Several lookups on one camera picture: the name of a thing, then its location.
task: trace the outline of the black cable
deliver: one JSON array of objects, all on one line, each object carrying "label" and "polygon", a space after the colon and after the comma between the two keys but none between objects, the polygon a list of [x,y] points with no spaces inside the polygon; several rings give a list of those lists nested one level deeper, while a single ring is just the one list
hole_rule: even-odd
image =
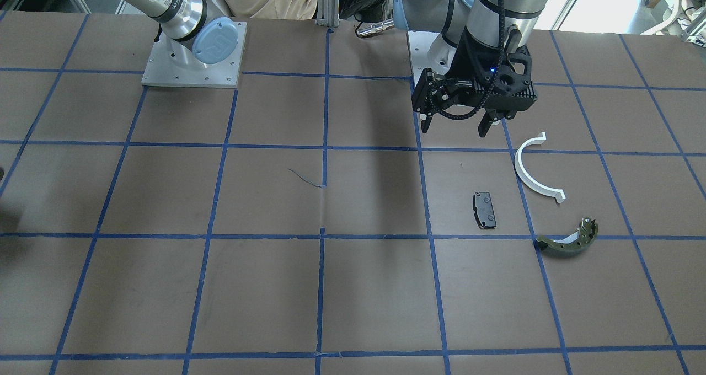
[{"label": "black cable", "polygon": [[[368,9],[370,9],[370,8],[376,8],[377,6],[380,6],[382,3],[385,3],[385,0],[378,0],[378,1],[376,1],[375,3],[372,3],[370,6],[366,7],[366,10],[368,10]],[[360,11],[358,11],[358,12],[355,13],[355,14],[353,14],[353,19],[355,19],[356,21],[360,22],[360,23],[358,23],[358,26],[356,26],[355,30],[353,30],[353,33],[355,33],[355,35],[356,35],[359,39],[366,39],[366,38],[368,38],[369,36],[365,36],[365,37],[358,36],[358,29],[360,29],[360,26],[363,26],[363,21],[361,21],[360,19],[358,19],[358,14],[361,14]]]},{"label": "black cable", "polygon": [[505,58],[505,0],[498,0],[498,7],[500,8],[500,13],[498,14],[498,61],[495,65],[495,70],[493,71],[493,78],[491,79],[490,87],[486,89],[480,102],[466,114],[451,114],[443,109],[436,109],[436,112],[441,114],[441,116],[452,120],[466,120],[475,116],[476,113],[485,105],[490,94],[496,88],[498,82],[498,75],[500,72],[500,67],[502,66],[502,61]]}]

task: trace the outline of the metal base plate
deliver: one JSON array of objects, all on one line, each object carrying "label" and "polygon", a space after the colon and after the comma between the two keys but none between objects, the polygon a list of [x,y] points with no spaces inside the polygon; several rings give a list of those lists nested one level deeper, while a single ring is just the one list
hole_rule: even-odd
[{"label": "metal base plate", "polygon": [[174,61],[171,40],[162,34],[149,53],[142,84],[152,87],[237,88],[247,23],[237,23],[236,28],[238,45],[235,51],[224,61],[213,65],[197,61],[190,51],[187,51],[187,56],[191,57],[193,64]]}]

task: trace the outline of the grid of blue tape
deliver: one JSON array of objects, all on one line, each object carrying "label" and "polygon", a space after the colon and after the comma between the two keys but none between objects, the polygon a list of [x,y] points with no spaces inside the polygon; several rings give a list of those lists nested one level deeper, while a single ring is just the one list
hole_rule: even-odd
[{"label": "grid of blue tape", "polygon": [[[0,14],[0,22],[5,17],[7,12]],[[640,251],[638,241],[648,240],[648,239],[666,239],[666,240],[700,240],[706,241],[706,236],[650,236],[650,235],[636,235],[633,233],[632,227],[630,225],[630,220],[623,207],[620,194],[616,189],[615,183],[613,182],[613,177],[608,169],[607,162],[605,161],[605,154],[614,154],[615,156],[679,156],[682,157],[686,166],[692,174],[693,179],[698,185],[701,194],[703,194],[706,199],[706,192],[704,192],[703,185],[699,181],[696,173],[693,170],[689,162],[689,157],[706,157],[706,153],[688,153],[684,152],[679,144],[671,126],[664,116],[663,111],[659,104],[657,103],[655,96],[653,94],[654,90],[674,90],[674,91],[706,91],[703,88],[655,88],[648,85],[642,71],[640,70],[633,54],[630,52],[628,45],[625,43],[624,38],[621,36],[621,41],[625,50],[630,56],[631,61],[638,71],[640,78],[643,80],[644,86],[604,86],[595,84],[575,84],[571,78],[568,67],[564,61],[563,54],[555,40],[554,33],[550,33],[552,36],[552,41],[554,43],[555,49],[557,50],[558,56],[566,73],[569,83],[536,83],[539,86],[562,86],[570,87],[573,89],[575,98],[579,107],[582,111],[582,115],[589,129],[590,135],[595,144],[595,151],[545,151],[544,149],[530,149],[528,152],[543,152],[543,153],[557,153],[557,154],[597,154],[603,165],[603,169],[607,175],[608,181],[611,185],[611,189],[618,202],[618,207],[621,210],[621,214],[625,221],[625,225],[628,228],[628,236],[608,236],[602,235],[600,239],[620,239],[629,240],[633,242],[635,251],[637,252],[640,263],[643,267],[645,277],[650,285],[651,292],[655,298],[655,303],[660,310],[661,317],[664,321],[664,325],[669,332],[671,338],[671,345],[634,345],[634,346],[595,346],[595,347],[568,347],[565,344],[563,338],[563,332],[561,329],[560,320],[558,317],[557,306],[555,305],[554,295],[552,294],[552,287],[550,286],[549,278],[547,272],[545,271],[544,261],[539,250],[536,249],[537,263],[539,265],[540,271],[542,272],[542,277],[544,280],[545,289],[547,290],[547,298],[552,308],[552,315],[554,317],[555,327],[557,327],[557,334],[560,342],[560,347],[547,347],[547,348],[526,348],[526,349],[474,349],[474,350],[450,350],[448,349],[448,343],[446,341],[446,323],[444,322],[443,315],[443,302],[441,299],[441,285],[439,283],[438,276],[438,264],[436,261],[436,247],[435,239],[520,239],[520,240],[530,240],[534,241],[537,235],[534,232],[534,226],[532,224],[532,216],[530,214],[529,207],[527,206],[527,197],[525,196],[525,188],[522,182],[517,178],[517,188],[522,197],[522,204],[525,210],[525,216],[527,218],[527,226],[529,227],[530,234],[512,234],[512,235],[494,235],[485,236],[480,234],[434,234],[431,228],[431,219],[429,215],[429,199],[426,192],[426,178],[424,175],[424,152],[434,152],[434,151],[451,151],[451,152],[507,152],[510,157],[514,156],[515,149],[512,147],[512,142],[510,139],[510,132],[507,129],[507,124],[502,123],[504,128],[505,139],[507,141],[507,148],[497,148],[497,149],[479,149],[479,148],[452,148],[452,147],[422,147],[421,137],[419,133],[419,120],[416,114],[413,114],[414,131],[416,134],[416,147],[370,147],[370,146],[329,146],[328,145],[328,91],[329,91],[329,80],[331,78],[352,78],[352,79],[408,79],[410,81],[410,88],[414,89],[414,81],[409,76],[383,76],[383,77],[366,77],[366,76],[348,76],[348,75],[333,75],[329,73],[329,63],[330,63],[330,34],[333,31],[328,30],[326,33],[326,54],[325,54],[325,73],[315,74],[315,73],[268,73],[268,72],[248,72],[245,71],[244,74],[250,75],[265,75],[265,76],[303,76],[303,77],[320,77],[325,79],[325,99],[324,99],[324,126],[323,126],[323,144],[322,146],[276,146],[275,144],[231,144],[229,143],[233,119],[236,111],[237,103],[237,91],[234,93],[232,107],[230,111],[230,116],[227,125],[227,131],[225,139],[222,144],[198,144],[198,143],[146,143],[146,142],[132,142],[132,134],[134,132],[138,117],[140,115],[142,105],[147,94],[148,89],[144,88],[141,98],[138,102],[135,115],[133,117],[128,135],[123,142],[84,142],[84,141],[33,141],[31,140],[32,133],[36,128],[42,114],[44,113],[46,106],[48,105],[52,94],[56,89],[56,85],[61,78],[63,73],[121,73],[121,74],[141,74],[142,71],[97,71],[97,70],[76,70],[67,69],[68,64],[73,50],[76,48],[78,39],[81,37],[81,33],[85,28],[86,21],[88,21],[89,15],[86,15],[83,22],[81,23],[78,33],[76,34],[71,48],[64,59],[64,62],[59,69],[45,69],[45,68],[0,68],[0,71],[21,71],[21,72],[51,72],[57,73],[55,81],[53,82],[49,93],[46,96],[40,110],[38,111],[35,120],[25,138],[22,141],[2,141],[0,144],[19,144],[20,149],[17,156],[15,156],[15,161],[10,166],[6,178],[3,180],[2,186],[0,186],[0,196],[2,196],[4,189],[7,187],[8,181],[12,176],[15,167],[17,166],[22,153],[27,146],[27,144],[81,144],[81,146],[122,146],[121,156],[119,157],[118,164],[116,166],[113,179],[111,180],[108,193],[106,194],[106,199],[101,209],[101,214],[98,219],[98,224],[96,225],[95,232],[93,233],[27,233],[27,232],[17,232],[17,233],[0,233],[0,237],[60,237],[60,238],[91,238],[91,243],[86,255],[86,259],[81,270],[81,276],[78,280],[78,285],[76,286],[76,291],[71,302],[71,306],[68,312],[68,316],[63,327],[63,332],[61,333],[60,341],[56,347],[56,352],[53,355],[0,355],[0,361],[32,361],[32,360],[51,360],[50,375],[56,372],[56,367],[59,361],[62,360],[183,360],[183,375],[187,375],[189,371],[189,362],[191,360],[207,360],[207,359],[247,359],[247,358],[302,358],[302,359],[315,359],[315,374],[320,375],[321,369],[321,359],[323,357],[405,357],[405,356],[441,356],[444,360],[445,373],[446,375],[451,375],[451,365],[449,357],[456,355],[531,355],[531,354],[561,354],[563,356],[567,374],[571,375],[571,365],[569,361],[568,354],[575,352],[625,352],[625,351],[674,351],[681,363],[685,375],[689,375],[689,370],[686,367],[683,356],[681,352],[689,350],[706,350],[706,345],[680,345],[676,336],[674,335],[669,320],[666,313],[664,312],[664,307],[661,304],[660,296],[657,294],[655,285],[651,279],[650,271],[646,265],[645,259]],[[618,88],[618,89],[646,89],[650,93],[651,99],[655,103],[655,106],[660,113],[660,116],[668,129],[671,138],[673,139],[678,152],[604,152],[600,149],[598,141],[593,129],[588,120],[586,111],[581,102],[580,96],[576,88],[579,87],[590,87],[590,88]],[[127,149],[130,146],[174,146],[174,147],[221,147],[221,161],[218,170],[218,176],[215,186],[215,191],[213,195],[213,204],[211,209],[211,214],[209,218],[209,224],[206,234],[104,234],[100,232],[101,225],[103,224],[103,219],[105,217],[106,211],[108,210],[108,205],[111,197],[113,196],[113,191],[115,184],[117,182],[122,164],[125,159]],[[422,196],[424,199],[424,212],[426,215],[426,229],[427,234],[326,234],[325,228],[320,229],[320,234],[318,235],[297,235],[297,234],[214,234],[213,223],[215,220],[215,215],[217,211],[218,197],[220,194],[220,184],[223,176],[223,169],[227,157],[227,151],[229,148],[237,147],[252,147],[252,148],[277,148],[277,149],[320,149],[323,152],[323,174],[322,174],[322,184],[326,185],[327,182],[327,156],[328,151],[417,151],[417,156],[419,159],[419,170],[421,177],[422,186]],[[71,326],[71,320],[73,319],[73,314],[76,310],[76,305],[81,296],[81,289],[83,287],[83,282],[85,281],[86,273],[88,272],[88,267],[90,265],[91,257],[93,256],[93,251],[95,250],[95,245],[98,239],[101,238],[114,238],[114,239],[203,239],[205,240],[204,245],[204,257],[202,257],[202,267],[199,275],[199,286],[197,287],[196,300],[194,302],[194,312],[192,313],[191,327],[189,329],[189,339],[187,342],[186,352],[182,353],[165,353],[165,354],[150,354],[150,355],[139,355],[131,353],[115,353],[115,354],[96,354],[96,355],[82,355],[82,354],[63,354],[63,344],[66,341],[68,335],[68,330]],[[240,352],[221,352],[221,353],[192,353],[192,345],[194,344],[194,335],[196,334],[197,318],[199,317],[199,308],[201,305],[201,295],[204,289],[204,278],[207,269],[208,254],[210,249],[210,242],[213,239],[318,239],[320,241],[320,251],[319,251],[319,270],[318,270],[318,302],[317,302],[317,329],[316,329],[316,350],[315,352],[250,352],[250,353],[240,353]],[[414,352],[398,352],[398,351],[384,351],[384,352],[368,352],[368,351],[350,351],[350,352],[322,352],[322,334],[323,334],[323,286],[324,286],[324,260],[325,260],[325,240],[326,239],[428,239],[429,240],[429,250],[431,255],[432,269],[434,273],[434,288],[436,291],[437,309],[438,309],[438,320],[441,333],[441,349],[440,350],[421,350]]]}]

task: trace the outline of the wire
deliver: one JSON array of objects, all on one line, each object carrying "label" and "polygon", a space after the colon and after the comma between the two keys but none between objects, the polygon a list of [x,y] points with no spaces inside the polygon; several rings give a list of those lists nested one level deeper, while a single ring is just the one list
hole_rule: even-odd
[{"label": "wire", "polygon": [[498,83],[498,75],[500,72],[500,67],[502,66],[502,61],[505,58],[505,0],[498,0],[498,7],[500,8],[500,13],[498,14],[498,61],[496,62],[495,68],[493,70],[493,78],[491,79],[490,87],[486,90],[481,97],[480,102],[466,114],[451,114],[443,109],[436,109],[436,112],[441,114],[441,116],[452,120],[466,120],[475,116],[478,111],[485,106],[486,101],[490,98],[490,94],[496,88]]},{"label": "wire", "polygon": [[[384,2],[385,2],[385,0],[378,0],[375,3],[373,3],[372,5],[368,6],[367,9],[376,8],[377,6],[382,5],[382,3],[384,3]],[[358,23],[358,26],[356,26],[356,28],[353,29],[353,33],[355,33],[356,38],[359,38],[359,39],[367,39],[368,37],[370,38],[370,36],[360,36],[360,34],[358,34],[358,29],[360,29],[360,26],[363,26],[363,21],[358,19],[358,14],[360,14],[361,19],[363,18],[363,14],[360,12],[353,14],[353,19],[360,22],[360,23]]]}]

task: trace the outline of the white plastic arc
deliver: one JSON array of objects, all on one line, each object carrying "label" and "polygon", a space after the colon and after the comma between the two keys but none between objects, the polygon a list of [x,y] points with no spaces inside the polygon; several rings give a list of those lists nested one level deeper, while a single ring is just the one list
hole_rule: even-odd
[{"label": "white plastic arc", "polygon": [[517,172],[517,176],[522,179],[522,182],[525,182],[525,185],[527,185],[528,188],[536,191],[538,194],[554,197],[558,203],[562,203],[566,200],[566,194],[564,194],[562,189],[554,189],[540,184],[537,179],[532,178],[532,176],[527,172],[527,169],[525,169],[525,165],[522,164],[522,151],[524,151],[525,147],[530,146],[531,144],[544,143],[546,140],[547,133],[542,131],[537,138],[528,139],[522,144],[522,146],[520,146],[519,149],[517,149],[517,153],[515,154],[515,172]]}]

